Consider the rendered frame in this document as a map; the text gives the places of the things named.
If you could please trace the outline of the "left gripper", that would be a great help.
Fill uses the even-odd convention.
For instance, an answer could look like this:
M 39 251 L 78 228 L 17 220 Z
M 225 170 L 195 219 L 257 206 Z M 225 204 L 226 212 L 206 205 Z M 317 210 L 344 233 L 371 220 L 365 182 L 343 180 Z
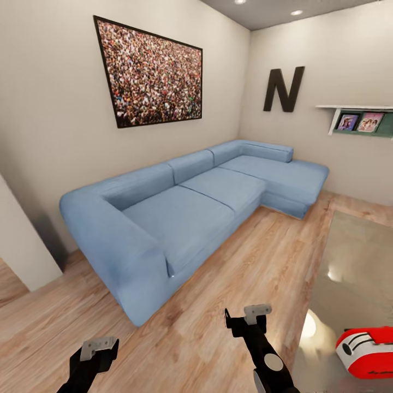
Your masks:
M 77 373 L 84 373 L 89 376 L 90 385 L 92 385 L 97 373 L 108 372 L 111 364 L 117 359 L 119 339 L 111 348 L 100 349 L 95 351 L 95 355 L 90 360 L 80 360 L 80 348 L 69 360 L 69 377 Z

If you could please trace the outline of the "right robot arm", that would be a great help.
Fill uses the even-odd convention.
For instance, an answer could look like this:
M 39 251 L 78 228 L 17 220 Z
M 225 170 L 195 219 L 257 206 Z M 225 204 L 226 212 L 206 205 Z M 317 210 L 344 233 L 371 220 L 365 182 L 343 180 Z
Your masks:
M 232 329 L 234 338 L 243 337 L 245 340 L 257 367 L 253 370 L 253 377 L 258 393 L 301 393 L 294 387 L 291 373 L 264 335 L 265 316 L 272 312 L 271 305 L 245 306 L 243 311 L 245 317 L 231 318 L 226 308 L 226 325 L 227 329 Z

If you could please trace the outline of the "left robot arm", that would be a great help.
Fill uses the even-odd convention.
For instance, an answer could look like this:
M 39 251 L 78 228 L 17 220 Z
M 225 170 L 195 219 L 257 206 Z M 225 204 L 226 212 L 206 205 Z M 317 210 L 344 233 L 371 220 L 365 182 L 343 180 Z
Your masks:
M 117 359 L 119 342 L 115 336 L 84 341 L 69 360 L 69 380 L 57 393 L 87 393 L 97 373 L 108 372 Z

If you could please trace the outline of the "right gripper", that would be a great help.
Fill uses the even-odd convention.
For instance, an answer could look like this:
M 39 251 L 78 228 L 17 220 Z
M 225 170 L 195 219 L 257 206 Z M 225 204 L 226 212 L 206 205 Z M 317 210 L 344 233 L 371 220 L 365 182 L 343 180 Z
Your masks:
M 226 315 L 225 318 L 226 318 L 227 329 L 232 329 L 232 334 L 234 338 L 243 337 L 247 345 L 247 348 L 248 348 L 249 341 L 251 340 L 252 337 L 256 335 L 265 337 L 264 335 L 266 334 L 265 316 L 263 315 L 257 316 L 256 317 L 257 324 L 248 325 L 247 322 L 244 320 L 244 317 L 231 318 L 227 308 L 225 309 L 225 315 Z

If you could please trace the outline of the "radio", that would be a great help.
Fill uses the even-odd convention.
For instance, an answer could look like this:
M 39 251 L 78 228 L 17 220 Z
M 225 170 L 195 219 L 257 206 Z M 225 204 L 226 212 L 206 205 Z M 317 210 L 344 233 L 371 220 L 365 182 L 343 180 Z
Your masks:
M 393 378 L 393 327 L 344 329 L 336 352 L 357 378 Z

